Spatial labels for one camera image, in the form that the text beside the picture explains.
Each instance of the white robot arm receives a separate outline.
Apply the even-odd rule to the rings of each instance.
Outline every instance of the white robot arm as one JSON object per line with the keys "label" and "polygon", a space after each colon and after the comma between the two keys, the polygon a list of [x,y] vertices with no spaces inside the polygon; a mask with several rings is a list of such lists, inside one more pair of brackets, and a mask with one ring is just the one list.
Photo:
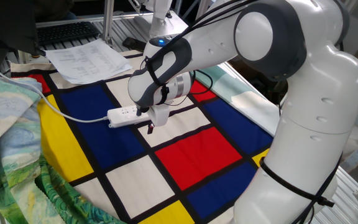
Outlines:
{"label": "white robot arm", "polygon": [[165,26],[165,16],[169,13],[172,0],[128,0],[132,7],[140,14],[141,5],[147,10],[154,12],[149,31],[150,38],[160,35],[163,26]]}
{"label": "white robot arm", "polygon": [[[149,114],[152,128],[167,122],[164,102],[188,94],[189,71],[238,55],[269,79],[287,80],[288,96],[264,164],[316,195],[335,170],[358,113],[358,59],[334,46],[348,25],[337,0],[218,0],[172,41],[149,41],[128,92],[139,112]],[[310,203],[260,168],[235,203],[231,224],[303,222]]]}

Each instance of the white cable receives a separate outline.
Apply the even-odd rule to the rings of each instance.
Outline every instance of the white cable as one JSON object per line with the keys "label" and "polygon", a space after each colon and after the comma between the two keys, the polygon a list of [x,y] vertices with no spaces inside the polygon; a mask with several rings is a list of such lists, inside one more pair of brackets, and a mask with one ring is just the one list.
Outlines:
{"label": "white cable", "polygon": [[41,92],[37,87],[35,87],[35,86],[31,85],[31,84],[19,82],[19,81],[17,81],[17,80],[12,79],[12,78],[8,78],[8,77],[4,76],[1,72],[0,72],[0,77],[3,77],[3,78],[5,78],[5,79],[7,79],[7,80],[9,80],[9,81],[14,82],[14,83],[18,83],[18,84],[21,84],[21,85],[26,85],[26,86],[32,87],[32,88],[45,100],[45,102],[47,103],[47,105],[48,105],[52,110],[54,110],[54,112],[56,112],[56,113],[62,115],[62,116],[65,117],[65,118],[68,118],[68,119],[70,119],[70,120],[77,121],[77,122],[81,122],[81,123],[93,123],[93,122],[104,121],[104,120],[109,119],[107,116],[105,116],[105,117],[103,117],[103,118],[99,118],[99,119],[89,120],[89,121],[85,121],[85,120],[73,118],[73,117],[71,117],[71,116],[68,116],[68,115],[66,115],[66,114],[63,114],[63,113],[60,112],[58,109],[56,109],[53,105],[51,105],[51,104],[49,103],[49,101],[46,99],[46,97],[44,96],[44,94],[42,94],[42,92]]}

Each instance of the mondrian pattern cloth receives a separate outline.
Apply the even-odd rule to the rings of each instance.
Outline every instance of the mondrian pattern cloth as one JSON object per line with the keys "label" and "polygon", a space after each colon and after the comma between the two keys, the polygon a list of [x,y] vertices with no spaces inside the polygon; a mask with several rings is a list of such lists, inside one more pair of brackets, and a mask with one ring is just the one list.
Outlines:
{"label": "mondrian pattern cloth", "polygon": [[[141,55],[123,55],[139,67]],[[132,72],[73,85],[51,64],[12,65],[12,76],[37,79],[52,105],[78,119],[133,105],[127,93]],[[196,81],[191,92],[204,90]],[[45,158],[86,199],[126,223],[226,224],[272,137],[212,91],[174,104],[182,100],[152,134],[147,123],[117,129],[108,128],[109,121],[76,123],[41,100]]]}

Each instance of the painted cloth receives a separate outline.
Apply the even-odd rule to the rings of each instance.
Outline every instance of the painted cloth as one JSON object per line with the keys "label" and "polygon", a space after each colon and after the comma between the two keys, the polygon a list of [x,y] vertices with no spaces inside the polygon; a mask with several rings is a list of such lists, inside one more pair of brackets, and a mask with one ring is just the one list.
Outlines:
{"label": "painted cloth", "polygon": [[[33,78],[20,81],[42,89]],[[0,78],[0,213],[10,224],[122,224],[90,204],[47,164],[39,100],[31,87]]]}

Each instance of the power strip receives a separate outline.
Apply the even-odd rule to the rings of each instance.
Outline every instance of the power strip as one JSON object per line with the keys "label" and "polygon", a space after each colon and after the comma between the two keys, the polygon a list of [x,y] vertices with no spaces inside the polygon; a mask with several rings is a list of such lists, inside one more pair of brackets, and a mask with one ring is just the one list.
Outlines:
{"label": "power strip", "polygon": [[127,106],[107,111],[110,120],[109,128],[119,128],[131,124],[137,124],[144,121],[150,121],[147,113],[136,116],[136,106]]}

